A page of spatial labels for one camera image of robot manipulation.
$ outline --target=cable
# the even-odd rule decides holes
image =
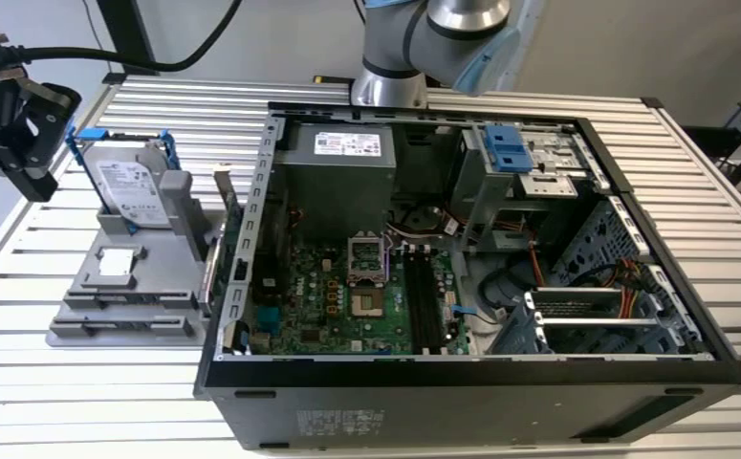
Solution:
[[[477,319],[481,320],[481,322],[488,323],[489,325],[500,325],[500,322],[494,322],[494,321],[489,320],[488,318],[485,318],[480,314],[469,314],[469,316],[474,316]]]
[[[601,265],[596,268],[592,268],[585,273],[582,273],[577,277],[574,277],[574,280],[572,280],[572,282],[569,282],[568,287],[576,287],[577,285],[585,283],[585,281],[588,280],[588,278],[592,275],[598,274],[602,271],[609,270],[610,268],[616,268],[616,266],[617,266],[616,264],[609,264],[609,265]]]
[[[544,287],[546,284],[546,280],[544,279],[544,273],[540,270],[540,263],[537,262],[537,253],[534,252],[534,231],[530,231],[530,236],[528,239],[528,256],[532,259],[532,270],[534,271],[534,280],[537,281],[537,285]]]
[[[86,5],[86,0],[80,0],[80,3],[84,4],[84,9],[86,11],[86,21],[89,21],[89,29],[92,30],[92,36],[94,36],[94,42],[98,44],[98,49],[104,50],[104,45],[101,44],[101,40],[98,39],[98,33],[94,31],[94,23],[92,22],[92,12],[89,12],[89,5]],[[112,66],[109,63],[105,63],[105,69],[109,73],[112,73]]]
[[[608,280],[602,284],[602,287],[609,287],[610,285],[613,285],[613,280],[616,279],[616,275],[618,274],[618,271],[620,271],[620,267],[617,265],[617,266],[613,267],[613,273],[610,273],[610,277],[608,278]]]
[[[630,318],[632,314],[634,313],[634,304],[637,304],[637,297],[638,297],[638,291],[634,292],[634,295],[630,298],[630,302],[628,303],[628,311],[626,311],[625,318]]]
[[[444,234],[442,232],[418,232],[412,229],[408,229],[412,232],[406,232],[406,230],[397,228],[390,222],[386,223],[386,228],[408,239],[426,239]]]
[[[232,0],[230,6],[228,7],[228,11],[225,12],[222,19],[220,20],[220,24],[212,30],[210,34],[205,38],[205,41],[200,44],[197,49],[193,51],[192,55],[189,55],[185,59],[180,62],[174,63],[162,63],[156,62],[148,59],[137,59],[128,55],[121,55],[114,52],[109,51],[100,51],[93,50],[89,48],[68,48],[68,47],[52,47],[52,48],[22,48],[22,47],[10,47],[6,48],[9,51],[9,55],[6,56],[8,62],[6,63],[32,63],[33,60],[45,60],[45,59],[93,59],[93,60],[105,60],[108,62],[117,62],[118,64],[128,65],[132,67],[137,67],[140,69],[153,70],[156,72],[180,72],[186,70],[189,67],[193,66],[197,60],[202,58],[210,47],[217,42],[220,35],[222,35],[222,31],[230,20],[233,19],[233,15],[240,8],[240,4],[242,0]]]
[[[368,21],[365,21],[365,15],[361,13],[361,7],[358,6],[358,0],[353,0],[353,7],[356,7],[356,12],[358,13],[358,18],[361,19],[361,23],[368,24]]]

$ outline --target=wall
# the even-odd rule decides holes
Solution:
[[[741,0],[548,0],[517,90],[654,96],[721,124],[741,101]]]
[[[101,13],[94,0],[88,1],[92,18],[104,46],[113,50]],[[84,6],[78,0],[0,0],[0,32],[12,44],[32,46],[96,47]],[[53,82],[78,91],[89,105],[98,90],[106,67],[98,61],[48,60],[26,66],[29,77],[38,82]],[[10,182],[0,177],[0,225],[18,200]]]
[[[185,58],[220,22],[229,0],[137,0],[157,60]],[[354,77],[364,26],[350,0],[244,1],[228,30],[178,77],[310,82]]]

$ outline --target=white label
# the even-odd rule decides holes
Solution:
[[[384,424],[382,409],[300,409],[298,433],[305,437],[377,435]]]
[[[126,275],[132,272],[134,251],[132,249],[102,249],[98,273],[101,275]]]
[[[457,230],[458,230],[458,221],[454,218],[449,217],[449,222],[446,222],[446,226],[444,227],[444,232],[452,236]]]
[[[104,189],[126,220],[141,227],[168,225],[149,169],[142,164],[97,161]]]
[[[316,155],[381,156],[381,136],[377,134],[349,134],[346,132],[320,132],[316,134]]]

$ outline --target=blue plastic latch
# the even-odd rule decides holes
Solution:
[[[464,315],[472,315],[472,316],[474,316],[477,314],[477,311],[474,310],[474,308],[464,308],[462,306],[458,306],[457,304],[452,305],[452,312],[454,314],[464,314]]]
[[[168,133],[168,129],[161,131],[158,139],[165,147],[165,160],[168,161],[168,168],[173,170],[180,170],[180,159],[177,158],[177,145],[174,144],[174,138]]]
[[[80,141],[97,142],[109,138],[109,131],[100,127],[84,127],[77,133]]]
[[[497,172],[529,172],[534,167],[514,126],[485,126],[484,144],[494,158],[492,167]]]

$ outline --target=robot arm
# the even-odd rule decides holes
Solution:
[[[0,46],[0,175],[26,199],[46,201],[57,186],[46,169],[80,96],[29,80],[21,64],[85,58],[160,72],[185,70],[217,41],[240,4],[232,0],[217,28],[176,63],[81,48]],[[353,104],[426,107],[424,74],[472,96],[492,89],[518,45],[518,30],[506,25],[509,10],[508,0],[366,0],[364,70],[352,86]],[[0,35],[0,45],[5,41]]]
[[[29,201],[48,201],[57,187],[46,170],[78,104],[76,91],[36,83],[20,65],[0,62],[0,175]]]
[[[469,96],[493,88],[520,42],[508,0],[368,0],[354,105],[424,108],[424,74]]]

